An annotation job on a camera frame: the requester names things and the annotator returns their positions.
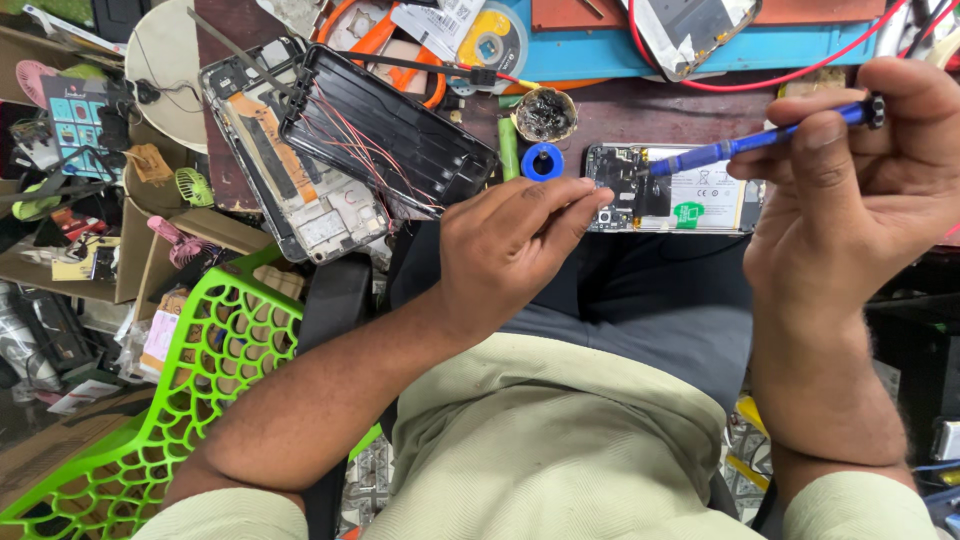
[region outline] light green shirt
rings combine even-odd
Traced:
[[[724,412],[622,356],[498,333],[400,396],[387,508],[363,540],[759,540],[708,510]],[[935,540],[923,502],[880,475],[836,473],[794,499],[787,540]],[[305,539],[293,503],[225,489],[174,504],[135,540]]]

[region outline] green plastic chair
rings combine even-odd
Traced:
[[[157,514],[207,427],[293,359],[303,304],[253,276],[280,255],[274,244],[206,273],[183,306],[150,409],[0,512],[0,538],[129,538]],[[381,432],[374,426],[349,458]]]

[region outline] desk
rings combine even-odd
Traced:
[[[283,25],[254,0],[195,0],[195,4],[200,16],[242,48],[286,35]],[[197,38],[201,65],[230,56],[229,50],[207,33],[198,32]],[[716,82],[740,84],[769,77],[771,72],[738,72]],[[774,99],[772,88],[720,94],[642,79],[614,79],[568,93],[579,107],[580,123],[577,131],[560,141],[559,146],[564,151],[565,172],[573,176],[581,174],[584,150],[594,142],[692,144],[760,131],[763,110]],[[499,148],[496,116],[508,112],[497,107],[495,97],[473,96],[467,101],[464,129],[492,148]],[[217,206],[233,211],[259,211],[247,180],[209,111],[205,125],[210,183]]]

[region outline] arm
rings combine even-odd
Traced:
[[[589,179],[514,179],[448,209],[440,282],[241,396],[177,471],[164,506],[255,487],[303,509],[298,493],[343,459],[404,388],[536,296],[611,199]]]
[[[755,398],[788,502],[840,471],[914,488],[861,310],[960,221],[960,87],[919,61],[876,59],[859,77],[884,95],[881,130],[848,132],[826,110],[862,99],[856,90],[778,100],[771,121],[803,120],[790,146],[729,166],[772,184],[744,271],[755,292]]]

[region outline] person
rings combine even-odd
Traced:
[[[767,182],[749,245],[581,242],[612,200],[589,179],[450,207],[414,239],[395,309],[241,396],[136,539],[306,538],[299,492],[396,396],[391,498],[365,540],[759,538],[707,508],[748,357],[786,538],[936,538],[862,307],[960,221],[960,87],[889,58],[859,82],[885,98],[881,129],[828,110],[860,90],[780,99],[767,116],[800,122],[792,141],[729,163]],[[612,262],[590,266],[594,240]]]

